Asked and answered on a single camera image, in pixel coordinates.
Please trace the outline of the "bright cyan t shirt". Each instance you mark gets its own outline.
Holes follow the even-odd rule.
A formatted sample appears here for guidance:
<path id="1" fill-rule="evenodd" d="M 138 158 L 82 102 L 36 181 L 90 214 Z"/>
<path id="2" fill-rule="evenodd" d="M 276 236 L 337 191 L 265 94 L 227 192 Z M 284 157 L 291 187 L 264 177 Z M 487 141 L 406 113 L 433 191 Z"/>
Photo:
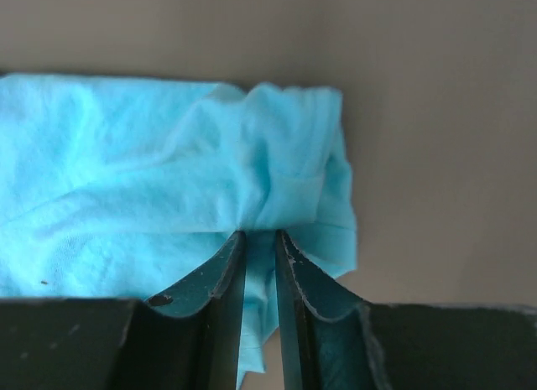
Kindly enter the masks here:
<path id="1" fill-rule="evenodd" d="M 1 294 L 147 298 L 248 233 L 238 373 L 278 327 L 274 233 L 357 266 L 334 88 L 78 75 L 1 79 Z"/>

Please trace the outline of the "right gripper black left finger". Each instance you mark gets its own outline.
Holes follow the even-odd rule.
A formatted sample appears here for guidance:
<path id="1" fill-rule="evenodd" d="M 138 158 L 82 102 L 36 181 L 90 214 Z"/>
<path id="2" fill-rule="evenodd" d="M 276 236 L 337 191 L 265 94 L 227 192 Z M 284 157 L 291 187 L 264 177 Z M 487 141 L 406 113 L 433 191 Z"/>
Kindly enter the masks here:
<path id="1" fill-rule="evenodd" d="M 247 238 L 234 232 L 207 262 L 134 310 L 115 389 L 233 389 Z"/>

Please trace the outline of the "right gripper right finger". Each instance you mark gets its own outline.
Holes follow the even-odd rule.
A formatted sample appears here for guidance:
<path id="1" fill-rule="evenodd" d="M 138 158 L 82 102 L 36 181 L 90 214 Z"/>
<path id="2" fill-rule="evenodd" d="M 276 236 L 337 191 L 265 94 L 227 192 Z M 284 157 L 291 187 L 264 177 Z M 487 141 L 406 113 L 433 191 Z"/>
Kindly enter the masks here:
<path id="1" fill-rule="evenodd" d="M 285 388 L 392 388 L 372 333 L 371 303 L 315 265 L 286 231 L 275 237 Z"/>

